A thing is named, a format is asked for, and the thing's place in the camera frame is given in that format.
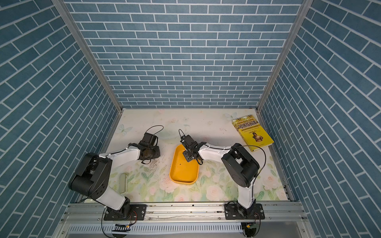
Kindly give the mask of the yellow plastic storage tray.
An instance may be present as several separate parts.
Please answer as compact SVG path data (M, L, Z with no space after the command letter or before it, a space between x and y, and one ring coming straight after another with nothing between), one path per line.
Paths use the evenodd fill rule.
M184 146L178 145L171 163L169 177L175 183L191 185L198 179L199 164L195 160L188 162L183 152L185 152Z

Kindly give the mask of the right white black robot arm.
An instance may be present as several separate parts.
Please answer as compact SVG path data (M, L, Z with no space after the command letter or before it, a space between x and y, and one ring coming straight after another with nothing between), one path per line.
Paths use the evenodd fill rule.
M257 160L246 150L245 146L235 143L231 147L198 143L190 135L180 136L187 162L193 160L202 165L205 160L221 162L238 185L238 200L235 205L237 213L243 219L259 218L255 214L256 199L254 195L255 180L260 173Z

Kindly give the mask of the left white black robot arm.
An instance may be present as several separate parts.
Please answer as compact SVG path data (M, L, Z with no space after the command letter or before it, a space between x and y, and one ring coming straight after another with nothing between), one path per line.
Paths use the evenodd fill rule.
M150 162L159 157L158 137L146 132L139 143L130 143L120 151L85 154L68 187L106 206L111 220L127 220L133 213L130 199L109 186L111 171L132 161Z

